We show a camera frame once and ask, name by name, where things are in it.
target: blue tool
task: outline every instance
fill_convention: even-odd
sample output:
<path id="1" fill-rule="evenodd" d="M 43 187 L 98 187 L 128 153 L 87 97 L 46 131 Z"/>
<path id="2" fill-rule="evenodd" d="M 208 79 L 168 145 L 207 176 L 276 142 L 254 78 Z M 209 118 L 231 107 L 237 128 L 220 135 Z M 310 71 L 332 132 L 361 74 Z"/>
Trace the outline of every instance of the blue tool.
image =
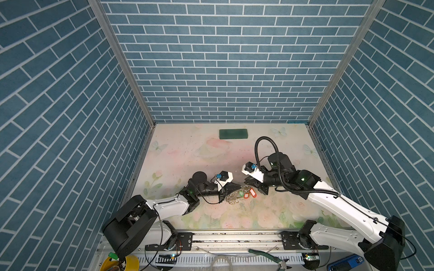
<path id="1" fill-rule="evenodd" d="M 364 261 L 365 260 L 359 255 L 353 254 L 329 264 L 327 266 L 327 271 L 348 271 L 361 265 Z"/>

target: pile of key rings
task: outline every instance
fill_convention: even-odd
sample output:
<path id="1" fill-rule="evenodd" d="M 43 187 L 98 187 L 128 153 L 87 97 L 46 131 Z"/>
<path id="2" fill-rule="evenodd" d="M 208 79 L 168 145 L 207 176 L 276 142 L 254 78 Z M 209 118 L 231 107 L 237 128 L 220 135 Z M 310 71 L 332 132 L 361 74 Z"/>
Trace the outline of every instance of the pile of key rings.
<path id="1" fill-rule="evenodd" d="M 252 187 L 244 186 L 239 190 L 239 192 L 232 192 L 231 194 L 227 195 L 225 200 L 229 204 L 236 204 L 240 202 L 239 199 L 248 199 L 250 195 L 252 195 L 253 198 L 256 198 L 257 196 L 255 190 L 253 190 Z"/>

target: floral tablecloth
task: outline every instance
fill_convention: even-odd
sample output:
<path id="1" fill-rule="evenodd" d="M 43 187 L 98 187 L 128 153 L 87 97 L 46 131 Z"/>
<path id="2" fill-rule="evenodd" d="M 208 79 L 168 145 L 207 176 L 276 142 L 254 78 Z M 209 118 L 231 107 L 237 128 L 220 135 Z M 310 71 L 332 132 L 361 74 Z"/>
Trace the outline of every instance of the floral tablecloth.
<path id="1" fill-rule="evenodd" d="M 247 139 L 220 140 L 219 129 L 246 128 Z M 242 166 L 254 162 L 254 144 L 269 136 L 279 151 L 288 155 L 297 169 L 307 169 L 330 183 L 310 135 L 303 124 L 158 124 L 151 140 L 133 195 L 160 199 L 175 195 L 196 171 L 210 180 L 222 170 L 233 173 L 233 182 L 243 184 Z M 259 157 L 273 153 L 265 140 L 258 147 Z M 317 204 L 291 193 L 241 198 L 236 204 L 226 201 L 201 204 L 190 214 L 168 220 L 177 229 L 257 229 L 300 228 L 307 219 L 334 227 L 348 224 Z M 208 197 L 216 202 L 217 197 Z"/>

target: brick wallpaper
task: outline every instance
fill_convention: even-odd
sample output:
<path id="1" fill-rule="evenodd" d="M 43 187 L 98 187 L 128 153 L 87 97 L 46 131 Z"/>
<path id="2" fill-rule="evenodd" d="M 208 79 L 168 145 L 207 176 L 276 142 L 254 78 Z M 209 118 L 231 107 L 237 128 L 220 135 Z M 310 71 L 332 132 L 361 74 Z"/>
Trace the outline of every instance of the brick wallpaper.
<path id="1" fill-rule="evenodd" d="M 157 122 L 307 122 L 372 0 L 103 0 Z"/>
<path id="2" fill-rule="evenodd" d="M 0 270 L 82 270 L 149 125 L 86 0 L 0 1 Z"/>
<path id="3" fill-rule="evenodd" d="M 314 124 L 343 192 L 405 221 L 418 253 L 400 270 L 434 263 L 433 14 L 387 0 Z"/>

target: wall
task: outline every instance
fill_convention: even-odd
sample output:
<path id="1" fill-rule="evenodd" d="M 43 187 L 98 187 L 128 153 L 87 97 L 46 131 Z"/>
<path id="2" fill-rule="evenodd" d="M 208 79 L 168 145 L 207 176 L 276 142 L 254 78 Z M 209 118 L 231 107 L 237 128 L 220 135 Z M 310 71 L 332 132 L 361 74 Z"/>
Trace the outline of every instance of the wall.
<path id="1" fill-rule="evenodd" d="M 314 125 L 343 193 L 405 221 L 406 270 L 433 267 L 433 13 L 387 0 Z"/>
<path id="2" fill-rule="evenodd" d="M 306 122 L 372 0 L 103 0 L 157 122 Z"/>
<path id="3" fill-rule="evenodd" d="M 148 130 L 86 0 L 1 1 L 0 270 L 88 267 Z"/>

